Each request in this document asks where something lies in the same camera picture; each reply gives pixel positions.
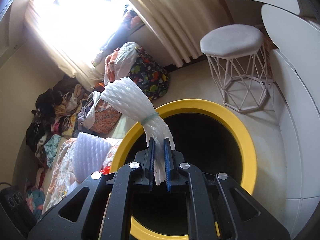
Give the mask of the white foam net sleeve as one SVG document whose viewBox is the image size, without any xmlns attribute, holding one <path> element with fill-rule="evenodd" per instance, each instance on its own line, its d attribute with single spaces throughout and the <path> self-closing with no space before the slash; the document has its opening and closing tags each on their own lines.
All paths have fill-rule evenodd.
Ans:
<svg viewBox="0 0 320 240">
<path fill-rule="evenodd" d="M 102 169 L 110 148 L 111 144 L 101 137 L 78 134 L 73 150 L 73 172 L 79 183 Z"/>
</svg>

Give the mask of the white foam net bundle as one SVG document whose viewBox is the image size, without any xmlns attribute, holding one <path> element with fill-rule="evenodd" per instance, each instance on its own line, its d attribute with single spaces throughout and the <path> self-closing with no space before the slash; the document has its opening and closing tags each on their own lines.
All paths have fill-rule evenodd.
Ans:
<svg viewBox="0 0 320 240">
<path fill-rule="evenodd" d="M 167 123 L 159 116 L 146 94 L 129 77 L 109 82 L 101 93 L 101 98 L 121 114 L 143 126 L 146 141 L 155 142 L 155 164 L 153 175 L 155 183 L 166 181 L 164 161 L 164 140 L 169 139 L 175 149 L 172 133 Z"/>
</svg>

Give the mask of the yellow rimmed black trash bin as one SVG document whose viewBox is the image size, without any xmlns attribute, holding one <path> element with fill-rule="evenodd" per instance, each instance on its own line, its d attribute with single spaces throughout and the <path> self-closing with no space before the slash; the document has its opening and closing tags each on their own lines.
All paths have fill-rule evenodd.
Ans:
<svg viewBox="0 0 320 240">
<path fill-rule="evenodd" d="M 175 149 L 184 160 L 202 172 L 216 175 L 224 172 L 250 195 L 257 177 L 257 158 L 253 141 L 244 124 L 217 103 L 185 99 L 167 103 L 156 111 L 172 133 Z M 125 135 L 112 161 L 111 172 L 134 161 L 136 153 L 146 150 L 152 138 L 144 137 L 141 124 L 135 124 Z M 189 239 L 186 197 L 171 193 L 167 181 L 153 181 L 152 190 L 133 198 L 131 235 L 137 239 Z"/>
</svg>

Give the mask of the peach white patterned bedspread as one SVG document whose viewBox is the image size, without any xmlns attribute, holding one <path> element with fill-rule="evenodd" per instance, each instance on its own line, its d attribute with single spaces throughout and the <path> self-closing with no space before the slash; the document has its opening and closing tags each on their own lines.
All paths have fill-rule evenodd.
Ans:
<svg viewBox="0 0 320 240">
<path fill-rule="evenodd" d="M 122 141 L 121 139 L 101 138 L 86 133 L 80 133 L 78 138 L 80 139 L 80 144 L 77 143 L 76 138 L 71 138 L 64 141 L 58 148 L 52 168 L 48 170 L 44 179 L 45 200 L 42 209 L 43 213 L 61 202 L 80 184 L 74 174 L 73 165 L 74 157 L 78 153 L 80 146 L 88 146 L 89 150 L 94 151 L 84 158 L 85 163 L 81 166 L 89 166 L 97 157 L 104 157 L 100 172 L 108 174 L 111 171 L 112 161 Z"/>
</svg>

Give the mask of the light blue garment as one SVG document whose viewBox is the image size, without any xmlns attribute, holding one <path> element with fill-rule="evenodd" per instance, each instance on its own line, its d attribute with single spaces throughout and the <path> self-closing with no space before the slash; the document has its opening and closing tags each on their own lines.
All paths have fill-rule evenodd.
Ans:
<svg viewBox="0 0 320 240">
<path fill-rule="evenodd" d="M 58 148 L 58 144 L 59 144 L 60 140 L 61 140 L 61 136 L 58 134 L 55 134 L 44 145 L 44 150 L 46 152 L 46 157 L 47 157 L 47 166 L 49 168 L 52 167 L 52 164 L 53 164 L 54 159 L 56 157 L 57 148 Z"/>
</svg>

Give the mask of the floral fabric bag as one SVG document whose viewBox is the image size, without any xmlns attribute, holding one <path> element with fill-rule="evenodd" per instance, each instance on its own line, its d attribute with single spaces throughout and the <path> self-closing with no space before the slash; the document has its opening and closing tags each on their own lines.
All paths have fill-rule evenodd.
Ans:
<svg viewBox="0 0 320 240">
<path fill-rule="evenodd" d="M 94 122 L 89 130 L 98 134 L 107 134 L 114 129 L 120 117 L 120 112 L 100 99 L 94 108 Z"/>
</svg>

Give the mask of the pile of clothes on bed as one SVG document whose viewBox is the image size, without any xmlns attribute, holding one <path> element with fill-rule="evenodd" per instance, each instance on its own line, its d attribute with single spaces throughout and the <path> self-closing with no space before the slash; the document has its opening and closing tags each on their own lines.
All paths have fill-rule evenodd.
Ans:
<svg viewBox="0 0 320 240">
<path fill-rule="evenodd" d="M 78 114 L 89 95 L 90 92 L 77 79 L 66 75 L 53 88 L 38 96 L 31 111 L 33 120 L 27 128 L 25 142 L 43 168 L 49 168 L 44 145 L 55 134 L 61 139 L 75 137 Z"/>
</svg>

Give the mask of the dinosaur print laundry basket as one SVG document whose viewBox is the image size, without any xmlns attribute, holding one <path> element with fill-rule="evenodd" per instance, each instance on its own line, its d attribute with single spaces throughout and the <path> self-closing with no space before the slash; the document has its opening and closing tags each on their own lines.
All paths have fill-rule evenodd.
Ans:
<svg viewBox="0 0 320 240">
<path fill-rule="evenodd" d="M 138 56 L 128 77 L 146 94 L 150 101 L 159 99 L 169 89 L 169 72 L 162 68 L 143 47 L 136 47 Z"/>
</svg>

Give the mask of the white plastic bag of clothes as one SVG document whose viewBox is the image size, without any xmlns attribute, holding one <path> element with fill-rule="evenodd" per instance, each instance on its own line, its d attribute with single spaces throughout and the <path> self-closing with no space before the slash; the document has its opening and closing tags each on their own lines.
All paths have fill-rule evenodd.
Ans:
<svg viewBox="0 0 320 240">
<path fill-rule="evenodd" d="M 122 77 L 129 76 L 130 69 L 134 65 L 139 45 L 135 42 L 127 42 L 121 48 L 117 48 L 105 59 L 104 84 L 114 82 Z"/>
</svg>

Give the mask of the cream curtain left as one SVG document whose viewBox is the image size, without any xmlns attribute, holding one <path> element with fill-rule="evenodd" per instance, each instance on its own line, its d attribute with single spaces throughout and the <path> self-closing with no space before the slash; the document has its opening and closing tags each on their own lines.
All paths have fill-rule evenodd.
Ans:
<svg viewBox="0 0 320 240">
<path fill-rule="evenodd" d="M 104 74 L 87 58 L 84 32 L 64 13 L 59 13 L 53 5 L 29 0 L 24 18 L 28 30 L 61 71 L 76 78 L 87 90 L 103 81 Z"/>
</svg>

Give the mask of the cream curtain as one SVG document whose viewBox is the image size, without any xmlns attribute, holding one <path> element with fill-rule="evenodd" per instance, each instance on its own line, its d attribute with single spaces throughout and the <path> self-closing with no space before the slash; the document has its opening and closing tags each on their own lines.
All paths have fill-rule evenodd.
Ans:
<svg viewBox="0 0 320 240">
<path fill-rule="evenodd" d="M 53 5 L 29 0 L 24 18 L 28 30 L 61 71 L 76 78 L 87 90 L 103 81 L 104 74 L 87 58 L 84 32 L 64 13 L 59 13 Z"/>
<path fill-rule="evenodd" d="M 200 40 L 230 20 L 220 0 L 129 0 L 176 67 L 202 55 Z"/>
</svg>

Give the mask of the clothes on window sill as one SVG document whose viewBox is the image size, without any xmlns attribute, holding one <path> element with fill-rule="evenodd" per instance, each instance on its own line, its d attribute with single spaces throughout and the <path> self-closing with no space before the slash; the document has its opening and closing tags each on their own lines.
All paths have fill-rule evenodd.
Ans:
<svg viewBox="0 0 320 240">
<path fill-rule="evenodd" d="M 91 62 L 94 67 L 96 67 L 108 54 L 125 44 L 131 34 L 145 25 L 134 9 L 130 8 L 128 5 L 126 5 L 125 8 L 120 27 L 111 35 L 106 44 L 100 48 L 99 53 Z"/>
</svg>

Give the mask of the cream curtain right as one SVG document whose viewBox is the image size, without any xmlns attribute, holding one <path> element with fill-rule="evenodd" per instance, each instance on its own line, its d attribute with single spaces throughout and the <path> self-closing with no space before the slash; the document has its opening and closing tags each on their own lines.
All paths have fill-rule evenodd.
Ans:
<svg viewBox="0 0 320 240">
<path fill-rule="evenodd" d="M 176 67 L 202 55 L 200 40 L 230 20 L 220 0 L 129 0 Z"/>
</svg>

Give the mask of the white curved dresser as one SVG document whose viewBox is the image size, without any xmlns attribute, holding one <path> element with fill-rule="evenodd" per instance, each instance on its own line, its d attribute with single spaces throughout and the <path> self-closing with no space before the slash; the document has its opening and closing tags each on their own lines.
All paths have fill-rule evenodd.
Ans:
<svg viewBox="0 0 320 240">
<path fill-rule="evenodd" d="M 258 156 L 254 195 L 293 239 L 319 204 L 319 20 L 309 0 L 225 0 L 235 23 L 261 23 L 272 81 L 265 109 L 244 117 Z"/>
</svg>

